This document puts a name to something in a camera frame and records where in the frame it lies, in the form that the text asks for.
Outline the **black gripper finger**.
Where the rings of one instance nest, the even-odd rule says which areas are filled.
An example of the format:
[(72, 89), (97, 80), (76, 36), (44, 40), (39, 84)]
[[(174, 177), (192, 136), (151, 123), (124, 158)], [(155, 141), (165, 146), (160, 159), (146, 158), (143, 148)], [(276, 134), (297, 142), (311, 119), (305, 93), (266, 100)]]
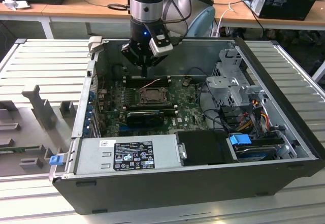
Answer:
[(155, 57), (155, 56), (146, 56), (144, 61), (144, 77), (148, 76), (148, 68), (158, 65), (163, 61), (166, 56)]
[(122, 45), (121, 53), (136, 67), (140, 67), (141, 76), (145, 77), (145, 54), (140, 43), (127, 43)]

